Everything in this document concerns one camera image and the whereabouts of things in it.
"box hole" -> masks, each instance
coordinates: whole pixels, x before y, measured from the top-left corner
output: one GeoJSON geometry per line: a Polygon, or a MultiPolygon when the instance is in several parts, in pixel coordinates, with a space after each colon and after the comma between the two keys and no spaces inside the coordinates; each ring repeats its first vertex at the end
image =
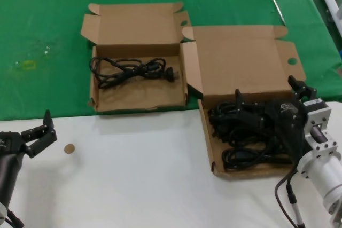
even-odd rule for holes
{"type": "Polygon", "coordinates": [[[287,63],[290,65],[295,65],[297,63],[297,59],[296,58],[289,58],[287,60],[287,63]]]}

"white table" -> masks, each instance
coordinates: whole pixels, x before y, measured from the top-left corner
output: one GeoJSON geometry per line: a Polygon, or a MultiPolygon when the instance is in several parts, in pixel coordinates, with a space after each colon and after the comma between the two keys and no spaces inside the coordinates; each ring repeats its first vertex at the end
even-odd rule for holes
{"type": "MultiPolygon", "coordinates": [[[[330,106],[329,132],[339,142],[342,104],[330,106]]],[[[0,128],[23,131],[41,122],[0,128]]],[[[58,141],[24,158],[10,204],[26,228],[290,227],[273,193],[280,177],[232,182],[211,173],[198,111],[54,123],[58,141]],[[73,154],[64,153],[67,144],[75,145],[73,154]]],[[[296,175],[293,188],[306,227],[328,227],[312,184],[296,175]]],[[[293,216],[283,187],[281,199],[293,216]]]]}

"cardboard box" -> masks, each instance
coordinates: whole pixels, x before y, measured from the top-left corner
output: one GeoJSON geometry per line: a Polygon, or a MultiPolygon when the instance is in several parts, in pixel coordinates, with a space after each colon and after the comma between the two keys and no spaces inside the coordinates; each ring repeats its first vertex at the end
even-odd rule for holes
{"type": "Polygon", "coordinates": [[[245,170],[225,170],[222,151],[228,143],[213,137],[207,112],[221,101],[235,101],[239,89],[252,103],[290,97],[289,75],[305,80],[293,43],[279,40],[284,26],[186,27],[183,35],[193,40],[183,44],[188,83],[203,94],[199,107],[211,170],[215,175],[256,177],[283,174],[289,166],[259,164],[245,170]]]}
{"type": "MultiPolygon", "coordinates": [[[[136,58],[146,62],[164,58],[166,68],[178,72],[175,82],[134,77],[115,88],[99,89],[91,74],[91,104],[98,112],[120,109],[154,109],[185,106],[187,83],[183,68],[182,28],[190,26],[182,3],[161,4],[90,4],[93,14],[84,16],[81,35],[96,46],[92,57],[136,58]]],[[[102,73],[117,72],[110,64],[100,66],[102,73]]]]}

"power cord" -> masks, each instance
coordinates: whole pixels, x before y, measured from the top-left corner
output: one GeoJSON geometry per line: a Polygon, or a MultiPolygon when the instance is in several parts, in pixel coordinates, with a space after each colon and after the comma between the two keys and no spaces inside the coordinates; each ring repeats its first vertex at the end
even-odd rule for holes
{"type": "Polygon", "coordinates": [[[166,61],[163,58],[154,58],[143,63],[139,59],[114,60],[110,58],[94,57],[91,59],[89,66],[91,72],[99,82],[98,88],[100,89],[115,87],[135,76],[141,76],[149,80],[163,78],[169,82],[174,82],[178,77],[178,72],[174,72],[172,67],[165,68],[166,61]],[[122,71],[113,74],[103,74],[100,72],[102,62],[107,62],[122,71]]]}
{"type": "Polygon", "coordinates": [[[263,107],[245,106],[265,121],[265,127],[255,128],[238,116],[235,103],[222,102],[209,110],[209,121],[213,126],[213,136],[228,143],[231,148],[222,152],[221,158],[226,169],[246,169],[259,163],[291,164],[280,141],[274,133],[273,123],[264,115],[263,107]],[[264,143],[263,149],[247,147],[264,143]]]}
{"type": "Polygon", "coordinates": [[[279,198],[279,195],[278,195],[278,189],[279,189],[279,187],[280,187],[286,180],[288,180],[289,178],[291,178],[291,177],[293,176],[293,173],[296,171],[297,165],[298,165],[298,163],[297,163],[296,165],[293,166],[293,168],[286,174],[286,176],[284,176],[284,177],[279,181],[279,183],[277,183],[276,187],[274,188],[274,195],[275,195],[275,197],[276,197],[276,200],[277,200],[277,202],[278,202],[278,204],[279,204],[279,206],[280,206],[282,212],[283,212],[284,215],[286,216],[287,220],[289,220],[289,222],[292,224],[292,226],[293,226],[294,228],[298,228],[298,227],[296,226],[296,224],[294,223],[294,221],[291,219],[291,217],[288,215],[288,213],[286,212],[286,210],[285,210],[285,208],[284,208],[282,202],[280,201],[280,198],[279,198]]]}
{"type": "Polygon", "coordinates": [[[289,198],[289,202],[292,206],[294,215],[296,217],[296,221],[297,221],[297,227],[298,228],[305,228],[305,224],[303,223],[303,220],[301,218],[301,214],[297,205],[297,198],[296,195],[294,194],[293,190],[292,190],[292,185],[291,185],[291,179],[292,177],[297,173],[298,171],[294,171],[291,175],[290,178],[287,179],[287,185],[286,185],[286,191],[287,191],[287,197],[289,198]]]}
{"type": "Polygon", "coordinates": [[[5,218],[5,221],[13,228],[24,228],[23,222],[15,216],[15,214],[10,211],[9,209],[7,210],[7,216],[8,219],[5,218]]]}

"cardboard box flap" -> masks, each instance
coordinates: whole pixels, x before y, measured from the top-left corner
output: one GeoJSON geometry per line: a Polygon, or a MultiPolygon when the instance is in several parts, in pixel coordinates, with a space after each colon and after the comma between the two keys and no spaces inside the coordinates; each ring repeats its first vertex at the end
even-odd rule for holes
{"type": "Polygon", "coordinates": [[[289,90],[287,77],[305,80],[305,73],[284,26],[186,27],[183,44],[188,84],[203,95],[289,90]]]}
{"type": "Polygon", "coordinates": [[[81,35],[99,45],[174,44],[191,25],[182,3],[89,4],[81,35]]]}
{"type": "MultiPolygon", "coordinates": [[[[97,56],[96,47],[92,48],[92,56],[97,56]]],[[[93,105],[95,107],[98,106],[98,90],[95,90],[95,88],[98,87],[98,81],[91,73],[90,75],[90,105],[93,105]]]]}

